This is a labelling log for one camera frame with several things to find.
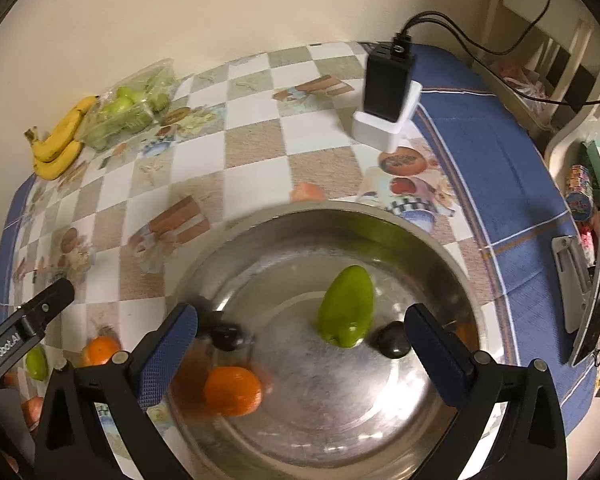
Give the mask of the round green fruit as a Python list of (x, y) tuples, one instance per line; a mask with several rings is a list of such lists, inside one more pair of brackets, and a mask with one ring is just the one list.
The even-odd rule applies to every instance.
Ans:
[(45, 348), (38, 344), (24, 357), (24, 365), (29, 376), (38, 382), (46, 382), (48, 377), (48, 362)]

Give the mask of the orange tangerine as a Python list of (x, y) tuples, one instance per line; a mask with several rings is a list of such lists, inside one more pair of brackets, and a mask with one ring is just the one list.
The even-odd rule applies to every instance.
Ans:
[(257, 375), (240, 366), (215, 367), (204, 383), (204, 400), (224, 417), (253, 413), (262, 401), (262, 393)]
[(98, 336), (83, 348), (82, 364), (84, 366), (106, 364), (120, 350), (121, 346), (117, 339), (109, 336)]

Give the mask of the oblong green fruit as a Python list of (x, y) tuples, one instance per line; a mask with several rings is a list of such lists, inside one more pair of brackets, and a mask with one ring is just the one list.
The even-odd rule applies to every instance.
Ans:
[(375, 289), (362, 266), (348, 266), (330, 284), (317, 311), (315, 328), (338, 348), (360, 344), (373, 324)]

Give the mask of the clear box of green fruits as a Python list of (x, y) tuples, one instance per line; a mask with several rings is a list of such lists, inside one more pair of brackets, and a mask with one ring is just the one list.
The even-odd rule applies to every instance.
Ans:
[(96, 152), (112, 148), (155, 125), (177, 88), (172, 58), (146, 66), (97, 98), (81, 122), (76, 140)]

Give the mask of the grey phone stand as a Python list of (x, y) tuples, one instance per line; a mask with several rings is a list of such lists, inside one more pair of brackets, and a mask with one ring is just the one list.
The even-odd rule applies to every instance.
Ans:
[(558, 236), (552, 239), (552, 252), (558, 275), (564, 325), (568, 334), (579, 330), (592, 292), (585, 254), (577, 236)]

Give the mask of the dark cherry with stem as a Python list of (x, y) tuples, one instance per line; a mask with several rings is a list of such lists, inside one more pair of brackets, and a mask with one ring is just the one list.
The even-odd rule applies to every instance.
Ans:
[(383, 327), (376, 335), (375, 344), (383, 356), (392, 360), (402, 359), (411, 351), (411, 344), (401, 321), (393, 321)]

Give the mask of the dark cherry left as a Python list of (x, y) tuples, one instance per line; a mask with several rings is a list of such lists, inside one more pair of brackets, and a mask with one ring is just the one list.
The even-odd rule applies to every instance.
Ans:
[(209, 330), (209, 337), (215, 349), (223, 352), (236, 351), (246, 343), (246, 333), (236, 323), (219, 323)]

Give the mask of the yellow banana bunch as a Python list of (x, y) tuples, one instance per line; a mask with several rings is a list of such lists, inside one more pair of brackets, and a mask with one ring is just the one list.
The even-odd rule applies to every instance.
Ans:
[(56, 180), (78, 158), (82, 143), (74, 136), (97, 100), (98, 96), (87, 96), (77, 102), (44, 140), (38, 137), (36, 127), (24, 133), (33, 155), (33, 171), (38, 177), (46, 181)]

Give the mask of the large steel bowl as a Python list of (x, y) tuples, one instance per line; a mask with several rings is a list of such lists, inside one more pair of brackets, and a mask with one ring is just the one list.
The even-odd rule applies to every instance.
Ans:
[(171, 298), (200, 316), (168, 402), (205, 479), (405, 479), (454, 415), (404, 339), (406, 310), (422, 304), (471, 350), (488, 339), (438, 242), (343, 202), (215, 235)]

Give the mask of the blue cloth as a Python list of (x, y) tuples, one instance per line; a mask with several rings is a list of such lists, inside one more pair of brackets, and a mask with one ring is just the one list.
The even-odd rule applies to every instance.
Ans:
[(416, 46), (416, 130), (393, 154), (359, 148), (358, 201), (428, 231), (460, 259), (507, 364), (535, 358), (552, 373), (567, 430), (591, 406), (596, 369), (571, 365), (553, 240), (576, 227), (528, 133), (452, 53)]

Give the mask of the colourful round tin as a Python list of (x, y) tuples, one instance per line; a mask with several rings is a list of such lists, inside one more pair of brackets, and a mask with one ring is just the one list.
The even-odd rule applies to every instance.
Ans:
[(570, 167), (566, 179), (565, 201), (574, 221), (585, 222), (592, 217), (593, 188), (590, 174), (585, 166), (575, 164)]

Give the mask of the white box base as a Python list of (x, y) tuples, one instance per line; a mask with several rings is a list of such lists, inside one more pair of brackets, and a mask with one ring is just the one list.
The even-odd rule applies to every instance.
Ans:
[(417, 132), (413, 122), (422, 93), (422, 84), (412, 81), (396, 122), (379, 118), (364, 110), (356, 110), (352, 117), (351, 136), (358, 143), (386, 153), (393, 153), (411, 134)]

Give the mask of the checkered patterned tablecloth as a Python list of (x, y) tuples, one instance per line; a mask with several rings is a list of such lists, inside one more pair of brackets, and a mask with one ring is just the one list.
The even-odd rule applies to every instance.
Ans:
[[(434, 118), (484, 116), (498, 100), (449, 52), (416, 51), (416, 129), (391, 156), (355, 141), (362, 44), (314, 44), (241, 58), (186, 77), (162, 122), (85, 150), (56, 181), (31, 178), (12, 201), (0, 247), (0, 313), (70, 278), (76, 302), (50, 326), (47, 361), (77, 361), (100, 334), (135, 346), (171, 307), (213, 235), (297, 200), (350, 200), (429, 231), (489, 299), (488, 272), (460, 181)], [(370, 360), (370, 406), (352, 422), (302, 429), (265, 398), (245, 417), (204, 414), (175, 388), (148, 415), (201, 479), (406, 479), (452, 417), (418, 359)]]

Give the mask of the white chair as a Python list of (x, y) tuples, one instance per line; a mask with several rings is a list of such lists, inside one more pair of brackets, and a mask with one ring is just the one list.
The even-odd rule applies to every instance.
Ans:
[(490, 0), (480, 40), (490, 39), (499, 10), (506, 9), (527, 22), (532, 22), (548, 7), (547, 14), (534, 25), (530, 37), (539, 40), (535, 47), (519, 47), (511, 54), (495, 58), (479, 56), (490, 66), (472, 68), (500, 98), (544, 157), (553, 178), (558, 178), (573, 165), (582, 144), (600, 140), (600, 104), (582, 106), (540, 107), (527, 103), (493, 73), (510, 63), (528, 70), (533, 81), (544, 84), (550, 100), (563, 101), (570, 90), (576, 90), (576, 76), (593, 76), (592, 88), (584, 92), (585, 101), (600, 99), (600, 26), (580, 0)]

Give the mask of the black power adapter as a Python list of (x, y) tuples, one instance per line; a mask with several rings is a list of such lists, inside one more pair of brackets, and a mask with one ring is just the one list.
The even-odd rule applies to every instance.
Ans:
[(387, 122), (397, 122), (410, 90), (415, 55), (411, 36), (399, 32), (390, 44), (373, 47), (366, 61), (363, 110)]

